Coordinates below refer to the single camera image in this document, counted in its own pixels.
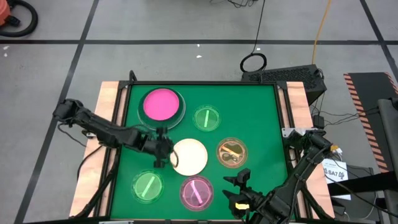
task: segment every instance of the pink petri dish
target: pink petri dish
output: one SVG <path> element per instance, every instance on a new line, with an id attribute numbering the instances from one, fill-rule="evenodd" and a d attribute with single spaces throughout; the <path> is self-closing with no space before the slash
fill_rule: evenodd
<path id="1" fill-rule="evenodd" d="M 144 112 L 156 121 L 170 119 L 178 111 L 180 101 L 174 91 L 160 88 L 150 92 L 144 100 Z"/>
<path id="2" fill-rule="evenodd" d="M 201 176 L 189 177 L 181 186 L 180 200 L 185 208 L 200 212 L 208 208 L 213 201 L 213 186 Z"/>

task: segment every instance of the yellow cable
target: yellow cable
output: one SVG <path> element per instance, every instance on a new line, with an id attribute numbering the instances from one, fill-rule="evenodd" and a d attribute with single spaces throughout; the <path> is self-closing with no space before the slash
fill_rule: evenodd
<path id="1" fill-rule="evenodd" d="M 312 64 L 315 63 L 315 57 L 317 56 L 317 42 L 319 39 L 319 35 L 321 34 L 321 31 L 322 31 L 323 23 L 325 22 L 325 19 L 326 19 L 326 15 L 328 14 L 330 4 L 331 4 L 331 0 L 328 1 L 328 5 L 326 6 L 325 13 L 324 13 L 322 21 L 321 21 L 321 25 L 319 26 L 319 29 L 318 29 L 317 37 L 315 38 L 315 41 L 313 43 L 312 62 L 311 62 Z"/>

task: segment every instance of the gray floor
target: gray floor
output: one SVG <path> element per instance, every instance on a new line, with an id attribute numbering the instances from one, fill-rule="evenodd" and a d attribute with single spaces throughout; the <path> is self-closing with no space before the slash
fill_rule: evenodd
<path id="1" fill-rule="evenodd" d="M 0 219 L 13 223 L 49 128 L 51 113 L 70 71 L 72 58 L 93 0 L 29 0 L 39 26 L 23 40 L 75 40 L 69 44 L 5 42 L 0 37 Z M 398 2 L 366 1 L 385 40 L 398 40 Z M 313 40 L 327 1 L 268 0 L 259 39 Z M 87 40 L 253 40 L 262 1 L 234 8 L 207 0 L 99 0 Z M 17 16 L 29 19 L 23 9 Z M 377 37 L 358 0 L 334 0 L 321 40 L 373 40 Z M 240 80 L 239 63 L 251 44 L 85 44 L 67 97 L 94 109 L 104 80 L 125 80 L 133 69 L 140 80 Z M 311 45 L 258 45 L 268 69 L 310 64 Z M 398 46 L 389 45 L 394 58 Z M 252 59 L 246 69 L 259 67 Z M 322 110 L 355 113 L 343 79 L 350 72 L 389 72 L 380 45 L 319 45 L 316 64 L 328 91 Z M 84 141 L 78 128 L 69 130 Z M 376 161 L 361 123 L 328 126 L 327 137 L 341 146 L 352 165 Z M 83 148 L 55 131 L 25 222 L 67 218 Z"/>

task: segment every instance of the petri dish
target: petri dish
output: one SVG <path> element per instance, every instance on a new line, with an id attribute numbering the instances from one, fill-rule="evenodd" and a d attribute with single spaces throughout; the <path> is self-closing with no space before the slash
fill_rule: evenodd
<path id="1" fill-rule="evenodd" d="M 163 193 L 163 178 L 152 170 L 136 175 L 131 182 L 131 192 L 140 203 L 155 202 Z"/>
<path id="2" fill-rule="evenodd" d="M 248 159 L 246 145 L 237 138 L 226 138 L 217 146 L 217 158 L 225 167 L 241 167 Z"/>
<path id="3" fill-rule="evenodd" d="M 185 180 L 180 189 L 180 200 L 185 208 L 199 212 L 208 208 L 214 198 L 213 186 L 202 176 Z"/>
<path id="4" fill-rule="evenodd" d="M 174 152 L 170 154 L 174 170 L 181 175 L 191 176 L 200 173 L 207 164 L 206 147 L 196 139 L 183 139 L 174 145 Z"/>
<path id="5" fill-rule="evenodd" d="M 181 122 L 185 114 L 185 100 L 170 88 L 156 88 L 147 92 L 138 106 L 139 121 L 151 130 L 171 129 Z"/>
<path id="6" fill-rule="evenodd" d="M 166 88 L 150 92 L 144 99 L 144 112 L 156 121 L 164 121 L 174 116 L 180 101 L 177 94 Z"/>
<path id="7" fill-rule="evenodd" d="M 195 111 L 193 123 L 202 131 L 212 131 L 220 125 L 221 116 L 214 106 L 203 105 Z"/>

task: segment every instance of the black floor stripe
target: black floor stripe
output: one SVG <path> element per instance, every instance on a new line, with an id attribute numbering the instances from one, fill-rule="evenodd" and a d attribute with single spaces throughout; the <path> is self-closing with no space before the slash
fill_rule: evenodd
<path id="1" fill-rule="evenodd" d="M 86 21 L 85 27 L 83 29 L 83 33 L 81 34 L 78 46 L 76 48 L 75 55 L 73 56 L 73 59 L 72 59 L 72 62 L 71 62 L 71 65 L 70 65 L 70 68 L 68 71 L 68 75 L 65 79 L 65 83 L 63 84 L 62 91 L 61 91 L 58 101 L 64 100 L 68 94 L 68 90 L 69 90 L 70 84 L 72 82 L 73 75 L 75 74 L 76 66 L 78 64 L 78 61 L 79 61 L 79 58 L 81 55 L 81 51 L 83 50 L 84 40 L 87 38 L 87 34 L 90 29 L 91 22 L 93 21 L 93 18 L 94 18 L 94 14 L 95 14 L 95 11 L 96 11 L 96 8 L 98 5 L 98 1 L 99 0 L 93 1 L 93 5 L 91 6 L 90 13 L 88 14 L 87 21 Z M 18 213 L 17 213 L 16 219 L 14 221 L 15 224 L 20 224 L 20 223 L 24 222 L 27 209 L 29 207 L 30 201 L 32 200 L 32 196 L 33 196 L 34 190 L 36 188 L 37 181 L 39 180 L 40 173 L 42 171 L 45 158 L 47 157 L 47 153 L 49 151 L 50 143 L 51 143 L 52 137 L 54 135 L 56 125 L 57 125 L 57 121 L 52 119 L 50 122 L 50 126 L 47 130 L 47 133 L 45 135 L 44 142 L 43 142 L 42 148 L 39 153 L 39 157 L 36 160 L 36 164 L 35 164 L 32 176 L 30 177 L 29 183 L 27 185 L 21 205 L 19 206 Z"/>
<path id="2" fill-rule="evenodd" d="M 366 16 L 368 17 L 368 20 L 369 20 L 370 24 L 372 26 L 374 34 L 376 35 L 378 41 L 380 42 L 381 49 L 383 50 L 384 55 L 386 56 L 386 59 L 388 61 L 388 64 L 390 65 L 391 71 L 394 74 L 394 76 L 396 77 L 396 79 L 398 80 L 397 64 L 396 64 L 394 58 L 392 57 L 392 55 L 390 53 L 390 50 L 387 47 L 387 42 L 384 41 L 383 36 L 381 35 L 381 32 L 380 32 L 380 30 L 379 30 L 379 28 L 378 28 L 378 26 L 376 24 L 376 21 L 374 20 L 374 18 L 372 16 L 372 13 L 371 13 L 371 11 L 369 9 L 369 6 L 366 3 L 366 1 L 365 0 L 361 0 L 361 4 L 362 4 L 362 7 L 363 7 L 363 9 L 365 11 Z"/>
<path id="3" fill-rule="evenodd" d="M 79 44 L 80 40 L 0 40 L 0 44 Z M 258 40 L 265 45 L 313 45 L 314 40 Z M 378 45 L 378 40 L 319 40 L 318 45 Z M 254 40 L 85 40 L 84 44 L 159 45 L 159 44 L 254 44 Z M 398 40 L 390 44 L 398 45 Z"/>
<path id="4" fill-rule="evenodd" d="M 0 40 L 0 44 L 79 44 L 80 40 Z"/>
<path id="5" fill-rule="evenodd" d="M 150 44 L 254 44 L 255 40 L 86 40 L 85 44 L 150 45 Z M 266 45 L 313 45 L 314 40 L 258 40 Z M 318 45 L 377 45 L 377 40 L 319 40 Z"/>

